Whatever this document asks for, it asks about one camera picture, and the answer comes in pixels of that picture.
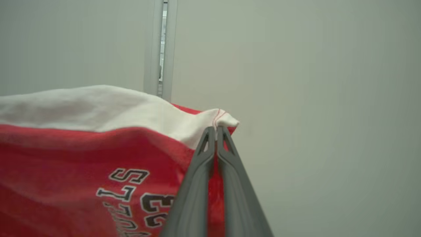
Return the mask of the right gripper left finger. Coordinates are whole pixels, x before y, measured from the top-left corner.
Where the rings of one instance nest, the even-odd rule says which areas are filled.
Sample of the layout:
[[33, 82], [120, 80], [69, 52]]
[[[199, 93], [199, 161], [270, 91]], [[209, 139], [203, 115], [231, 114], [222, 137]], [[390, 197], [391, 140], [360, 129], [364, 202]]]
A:
[[215, 129], [207, 127], [200, 138], [183, 182], [160, 232], [161, 237], [208, 235], [209, 178], [215, 154]]

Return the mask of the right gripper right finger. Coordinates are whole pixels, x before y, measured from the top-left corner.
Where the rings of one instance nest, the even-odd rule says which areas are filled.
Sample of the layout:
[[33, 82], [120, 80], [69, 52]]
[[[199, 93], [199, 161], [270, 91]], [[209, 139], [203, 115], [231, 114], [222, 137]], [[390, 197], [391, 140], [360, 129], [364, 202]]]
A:
[[272, 237], [264, 211], [227, 127], [217, 127], [226, 237]]

